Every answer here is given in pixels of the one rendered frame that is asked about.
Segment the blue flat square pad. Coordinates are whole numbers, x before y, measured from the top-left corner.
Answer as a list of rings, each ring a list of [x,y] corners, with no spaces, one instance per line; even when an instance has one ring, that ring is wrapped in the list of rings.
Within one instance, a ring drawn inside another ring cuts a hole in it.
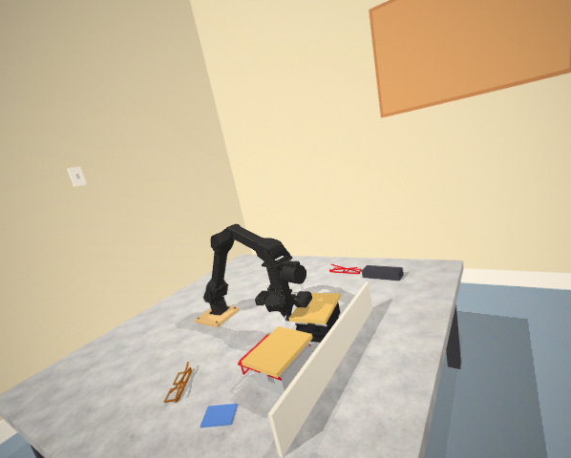
[[[201,421],[201,428],[231,425],[237,406],[238,404],[208,406]]]

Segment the cream flat panel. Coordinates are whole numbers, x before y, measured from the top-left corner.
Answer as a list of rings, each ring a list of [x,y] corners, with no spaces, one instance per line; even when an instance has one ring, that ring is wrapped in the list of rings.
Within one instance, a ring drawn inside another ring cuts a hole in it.
[[[370,287],[366,281],[268,413],[281,458],[284,458],[371,310]]]

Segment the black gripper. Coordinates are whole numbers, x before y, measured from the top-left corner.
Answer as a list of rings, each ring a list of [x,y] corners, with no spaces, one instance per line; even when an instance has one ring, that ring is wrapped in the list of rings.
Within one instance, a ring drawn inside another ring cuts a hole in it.
[[[291,294],[292,289],[289,289],[289,285],[287,281],[280,281],[280,282],[271,282],[268,287],[271,287],[272,290],[277,290],[281,286],[284,289],[287,297],[288,297],[288,304],[284,306],[280,313],[289,321],[289,317],[292,313],[293,305],[297,307],[307,307],[312,300],[312,295],[309,291],[299,291],[297,295]],[[267,296],[267,290],[263,290],[256,298],[255,302],[256,305],[264,305],[265,299]]]

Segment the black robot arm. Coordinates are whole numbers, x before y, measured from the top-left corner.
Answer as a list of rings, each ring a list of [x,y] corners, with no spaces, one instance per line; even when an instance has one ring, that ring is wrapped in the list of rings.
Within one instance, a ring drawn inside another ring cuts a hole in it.
[[[283,244],[272,238],[262,238],[239,224],[226,227],[220,233],[211,236],[211,248],[214,250],[212,279],[206,285],[204,300],[210,303],[212,311],[209,314],[221,315],[230,306],[227,306],[224,296],[227,295],[228,284],[224,280],[227,254],[233,247],[234,241],[256,251],[257,256],[263,260],[270,282],[287,281],[301,284],[307,277],[307,270],[299,261],[291,261],[293,258]],[[276,260],[283,256],[279,260]],[[281,286],[277,290],[267,288],[265,307],[268,312],[282,311],[288,304],[288,297]]]

